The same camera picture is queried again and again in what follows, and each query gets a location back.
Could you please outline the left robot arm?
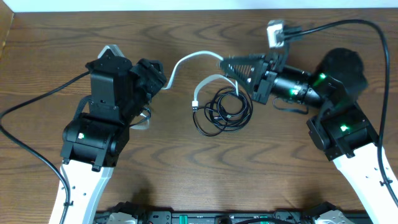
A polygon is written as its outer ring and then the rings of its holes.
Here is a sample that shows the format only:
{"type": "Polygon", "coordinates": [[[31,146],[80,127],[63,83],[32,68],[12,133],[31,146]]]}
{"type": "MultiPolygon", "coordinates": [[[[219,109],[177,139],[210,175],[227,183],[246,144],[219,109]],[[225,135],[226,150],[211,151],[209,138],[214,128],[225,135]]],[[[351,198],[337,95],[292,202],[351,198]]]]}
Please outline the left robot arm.
{"type": "Polygon", "coordinates": [[[92,223],[99,200],[129,141],[132,120],[165,85],[163,65],[142,58],[136,64],[105,54],[88,62],[91,96],[63,131],[60,185],[50,223],[92,223]]]}

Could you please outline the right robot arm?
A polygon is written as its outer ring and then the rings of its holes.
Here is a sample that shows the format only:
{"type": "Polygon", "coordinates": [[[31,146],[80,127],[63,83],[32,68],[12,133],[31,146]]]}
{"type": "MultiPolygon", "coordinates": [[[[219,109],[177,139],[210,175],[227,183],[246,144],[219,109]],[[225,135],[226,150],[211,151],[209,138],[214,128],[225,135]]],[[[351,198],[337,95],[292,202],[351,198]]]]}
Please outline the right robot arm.
{"type": "Polygon", "coordinates": [[[278,54],[224,59],[220,66],[251,95],[269,96],[318,109],[307,121],[314,145],[350,183],[373,223],[397,223],[397,178],[377,132],[357,103],[368,83],[356,52],[329,51],[315,73],[284,63],[278,54]]]}

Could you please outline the cardboard panel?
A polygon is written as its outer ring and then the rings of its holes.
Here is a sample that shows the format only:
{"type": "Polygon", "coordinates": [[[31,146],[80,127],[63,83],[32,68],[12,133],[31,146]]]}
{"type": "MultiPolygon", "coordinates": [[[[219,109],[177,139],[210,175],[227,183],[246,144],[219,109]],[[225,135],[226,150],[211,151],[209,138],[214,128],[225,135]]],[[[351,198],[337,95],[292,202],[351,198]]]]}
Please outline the cardboard panel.
{"type": "Polygon", "coordinates": [[[0,8],[0,56],[2,57],[6,46],[6,40],[14,20],[14,12],[3,0],[1,0],[0,8]]]}

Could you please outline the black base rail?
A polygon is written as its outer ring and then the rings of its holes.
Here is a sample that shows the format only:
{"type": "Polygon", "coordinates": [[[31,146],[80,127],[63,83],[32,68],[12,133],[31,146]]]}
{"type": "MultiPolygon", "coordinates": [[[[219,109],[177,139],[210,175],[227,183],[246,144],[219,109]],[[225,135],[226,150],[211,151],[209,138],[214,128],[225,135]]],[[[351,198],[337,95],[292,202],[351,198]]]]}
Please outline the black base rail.
{"type": "Polygon", "coordinates": [[[371,223],[367,213],[344,213],[329,202],[305,210],[277,209],[260,212],[183,212],[171,208],[145,207],[131,202],[95,214],[93,223],[217,224],[217,223],[371,223]]]}

